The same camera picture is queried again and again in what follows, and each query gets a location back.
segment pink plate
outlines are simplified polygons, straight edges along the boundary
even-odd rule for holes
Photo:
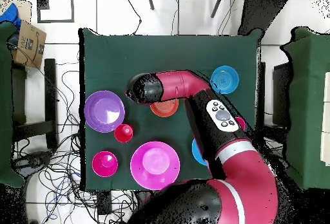
[[[163,142],[141,145],[131,158],[134,180],[148,190],[161,190],[173,183],[180,172],[180,160],[175,150]]]

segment black table leg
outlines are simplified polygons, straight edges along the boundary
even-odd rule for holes
[[[286,3],[287,0],[244,0],[238,35],[247,35],[255,28],[266,31]]]
[[[155,7],[154,7],[154,5],[153,5],[153,2],[152,2],[152,0],[149,0],[149,4],[150,4],[150,8],[151,8],[151,10],[154,10],[154,9],[155,9]]]
[[[211,18],[214,18],[217,10],[218,10],[218,7],[219,7],[219,4],[220,4],[221,0],[217,0],[217,2],[215,3],[215,6],[214,6],[214,9],[213,9],[213,12],[211,14]]]

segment purple plate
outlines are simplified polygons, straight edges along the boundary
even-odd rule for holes
[[[84,114],[86,123],[102,133],[114,131],[125,117],[122,100],[111,91],[97,91],[85,102]]]

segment orange plate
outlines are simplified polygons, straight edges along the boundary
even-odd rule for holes
[[[179,106],[179,100],[173,99],[165,102],[153,103],[150,108],[159,117],[169,117],[173,115]]]

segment blue object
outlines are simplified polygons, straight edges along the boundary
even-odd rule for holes
[[[3,21],[9,21],[16,26],[17,30],[21,28],[21,19],[18,18],[18,9],[13,3],[7,8],[7,10],[0,16],[0,23]]]
[[[217,93],[227,95],[236,90],[239,82],[238,73],[229,66],[215,69],[211,76],[211,86]]]
[[[195,139],[193,139],[193,144],[191,145],[191,148],[192,148],[192,151],[193,151],[193,156],[196,159],[196,161],[198,161],[198,163],[200,163],[202,165],[208,166],[206,164],[206,162],[203,160],[202,155],[199,152],[199,149],[197,147]]]

